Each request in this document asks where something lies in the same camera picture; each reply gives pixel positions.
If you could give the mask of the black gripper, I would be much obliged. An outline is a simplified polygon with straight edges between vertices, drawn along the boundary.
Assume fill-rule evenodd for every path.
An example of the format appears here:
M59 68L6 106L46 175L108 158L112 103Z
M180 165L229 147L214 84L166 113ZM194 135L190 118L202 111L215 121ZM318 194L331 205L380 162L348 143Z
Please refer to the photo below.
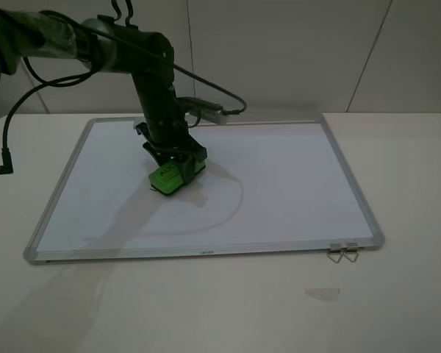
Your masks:
M165 119L151 116L144 121L136 121L135 131L146 139L143 148L158 166L164 165L169 157L187 158L179 163L183 183L194 179L195 160L207 158L207 149L190 135L183 113Z

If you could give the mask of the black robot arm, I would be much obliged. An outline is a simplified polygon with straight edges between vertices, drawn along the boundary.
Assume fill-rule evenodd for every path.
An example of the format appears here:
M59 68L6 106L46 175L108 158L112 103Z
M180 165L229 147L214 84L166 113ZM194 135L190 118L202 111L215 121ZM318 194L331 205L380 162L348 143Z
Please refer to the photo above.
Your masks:
M51 10L26 13L0 8L0 79L15 74L18 62L31 57L78 60L88 71L41 82L15 103L8 119L44 88L78 85L100 72L128 74L144 114L145 120L135 127L146 139L143 148L158 166L174 164L185 184L204 167L207 150L190 136L185 120L194 101L176 95L174 50L162 34L117 25L115 19L102 15L80 24Z

